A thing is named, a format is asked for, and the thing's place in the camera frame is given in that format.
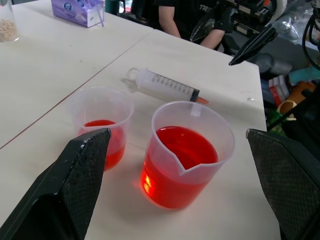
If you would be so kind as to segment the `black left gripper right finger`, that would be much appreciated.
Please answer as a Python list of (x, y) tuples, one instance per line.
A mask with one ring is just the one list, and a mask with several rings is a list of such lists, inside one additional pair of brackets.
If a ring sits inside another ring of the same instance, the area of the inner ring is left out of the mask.
[(264, 196), (287, 240), (320, 240), (320, 161), (300, 142), (249, 128)]

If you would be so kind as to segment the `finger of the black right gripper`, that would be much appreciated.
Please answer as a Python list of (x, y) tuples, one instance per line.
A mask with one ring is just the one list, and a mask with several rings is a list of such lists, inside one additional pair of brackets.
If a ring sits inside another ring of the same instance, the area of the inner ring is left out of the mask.
[(266, 44), (277, 37), (276, 29), (268, 25), (261, 33), (255, 33), (235, 54), (228, 63), (229, 66), (238, 65), (247, 59), (255, 56)]
[(220, 6), (209, 10), (193, 28), (189, 40), (191, 42), (204, 40), (213, 30), (222, 30), (225, 33), (226, 30), (223, 29), (222, 24), (220, 23), (223, 11), (224, 9)]

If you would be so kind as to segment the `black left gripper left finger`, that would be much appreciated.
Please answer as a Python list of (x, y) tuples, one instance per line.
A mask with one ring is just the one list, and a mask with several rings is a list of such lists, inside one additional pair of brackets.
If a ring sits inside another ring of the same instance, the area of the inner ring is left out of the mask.
[(111, 136), (101, 128), (70, 140), (0, 227), (0, 240), (84, 240)]

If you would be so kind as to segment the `clear plastic syringe orange tip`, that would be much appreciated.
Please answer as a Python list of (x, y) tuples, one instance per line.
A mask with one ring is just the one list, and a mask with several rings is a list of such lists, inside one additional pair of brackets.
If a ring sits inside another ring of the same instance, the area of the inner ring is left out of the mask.
[(130, 68), (127, 72), (129, 80), (135, 82), (138, 89), (144, 89), (172, 98), (175, 101), (190, 101), (209, 105), (210, 102), (200, 97), (200, 91), (171, 78), (152, 72), (147, 68)]

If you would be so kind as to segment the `small beaker red liquid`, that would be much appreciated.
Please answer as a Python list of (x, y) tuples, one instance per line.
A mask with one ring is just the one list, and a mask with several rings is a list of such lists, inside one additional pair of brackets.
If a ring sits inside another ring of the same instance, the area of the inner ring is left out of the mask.
[(104, 169), (109, 170), (117, 165), (125, 152), (134, 113), (134, 103), (130, 97), (110, 86), (89, 86), (70, 97), (69, 110), (78, 136), (101, 128), (110, 129)]

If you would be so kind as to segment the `large beaker red liquid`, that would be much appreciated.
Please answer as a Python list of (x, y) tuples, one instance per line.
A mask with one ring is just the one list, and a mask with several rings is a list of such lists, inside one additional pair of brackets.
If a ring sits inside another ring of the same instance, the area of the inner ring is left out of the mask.
[(174, 101), (151, 121), (140, 186), (155, 205), (178, 210), (190, 205), (235, 149), (227, 121), (207, 106)]

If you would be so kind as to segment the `person in black shirt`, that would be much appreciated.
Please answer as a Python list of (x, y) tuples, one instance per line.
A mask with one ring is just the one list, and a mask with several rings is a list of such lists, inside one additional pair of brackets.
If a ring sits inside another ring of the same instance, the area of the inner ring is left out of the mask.
[[(174, 21), (180, 39), (187, 41), (198, 21), (212, 8), (221, 7), (219, 0), (132, 0), (131, 12), (141, 14), (150, 27), (163, 31), (159, 23), (159, 6), (175, 7)], [(220, 23), (225, 33), (232, 30), (232, 14), (232, 8), (223, 10)]]

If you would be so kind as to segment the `red and white boxes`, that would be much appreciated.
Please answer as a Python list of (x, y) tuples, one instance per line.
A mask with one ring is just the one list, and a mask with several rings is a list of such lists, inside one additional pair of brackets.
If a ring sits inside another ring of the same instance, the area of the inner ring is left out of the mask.
[(277, 107), (290, 96), (286, 79), (283, 75), (270, 79), (268, 81), (268, 88)]

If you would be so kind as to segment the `purple tissue box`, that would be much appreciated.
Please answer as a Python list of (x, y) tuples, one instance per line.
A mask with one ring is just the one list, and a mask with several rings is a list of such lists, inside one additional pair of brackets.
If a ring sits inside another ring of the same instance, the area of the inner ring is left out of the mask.
[(86, 28), (104, 26), (103, 0), (51, 0), (53, 15)]

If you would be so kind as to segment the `clear jar with grains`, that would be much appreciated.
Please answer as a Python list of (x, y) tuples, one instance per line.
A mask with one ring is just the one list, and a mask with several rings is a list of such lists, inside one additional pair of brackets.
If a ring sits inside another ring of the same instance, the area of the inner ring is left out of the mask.
[(0, 42), (17, 41), (18, 28), (11, 0), (0, 0)]

